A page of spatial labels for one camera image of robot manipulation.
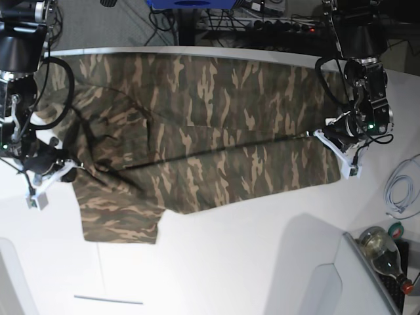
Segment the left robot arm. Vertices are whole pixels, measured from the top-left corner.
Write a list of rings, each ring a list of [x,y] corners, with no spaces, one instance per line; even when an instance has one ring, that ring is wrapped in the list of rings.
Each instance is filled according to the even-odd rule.
[[[323,1],[324,25],[333,54],[316,62],[316,73],[326,95],[339,108],[339,116],[327,122],[324,136],[342,153],[370,140],[385,143],[394,127],[387,100],[388,77],[380,56],[387,49],[378,1]],[[347,95],[338,100],[321,72],[330,60],[344,60],[340,74]]]

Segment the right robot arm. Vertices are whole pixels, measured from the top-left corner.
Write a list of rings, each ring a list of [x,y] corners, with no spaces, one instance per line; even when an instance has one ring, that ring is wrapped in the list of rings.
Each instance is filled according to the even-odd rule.
[[[59,172],[65,175],[70,156],[57,148],[57,140],[48,144],[36,132],[56,127],[67,114],[74,95],[74,76],[63,61],[44,54],[50,51],[56,1],[1,2],[1,157],[14,159],[22,172],[31,171],[39,179]],[[70,80],[62,113],[47,125],[34,125],[46,84],[38,87],[35,73],[42,66],[62,66]]]

